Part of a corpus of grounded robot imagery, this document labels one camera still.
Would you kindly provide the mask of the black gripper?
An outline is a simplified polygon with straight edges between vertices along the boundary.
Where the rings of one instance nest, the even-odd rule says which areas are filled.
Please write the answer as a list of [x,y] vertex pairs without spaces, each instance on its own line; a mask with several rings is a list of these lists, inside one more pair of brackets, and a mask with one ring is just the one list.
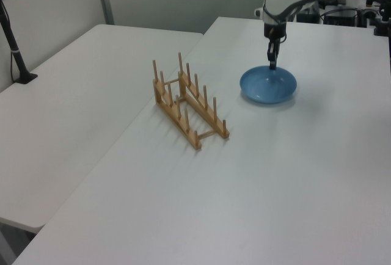
[[279,55],[280,39],[284,39],[287,35],[287,23],[268,24],[264,23],[264,36],[269,39],[268,44],[268,60],[269,68],[275,70],[277,67],[277,58]]

